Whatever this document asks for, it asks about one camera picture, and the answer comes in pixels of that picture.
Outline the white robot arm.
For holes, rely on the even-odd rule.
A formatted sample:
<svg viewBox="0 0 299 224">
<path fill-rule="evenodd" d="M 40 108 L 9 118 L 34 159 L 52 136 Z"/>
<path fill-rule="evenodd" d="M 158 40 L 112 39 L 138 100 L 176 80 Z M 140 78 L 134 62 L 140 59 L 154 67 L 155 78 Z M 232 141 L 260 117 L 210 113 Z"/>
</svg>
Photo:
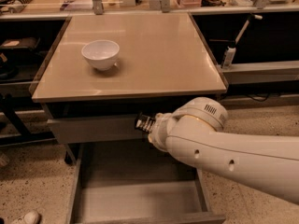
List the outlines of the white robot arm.
<svg viewBox="0 0 299 224">
<path fill-rule="evenodd" d="M 226 133 L 226 109 L 199 97 L 156 115 L 149 141 L 196 169 L 299 204 L 299 138 Z"/>
</svg>

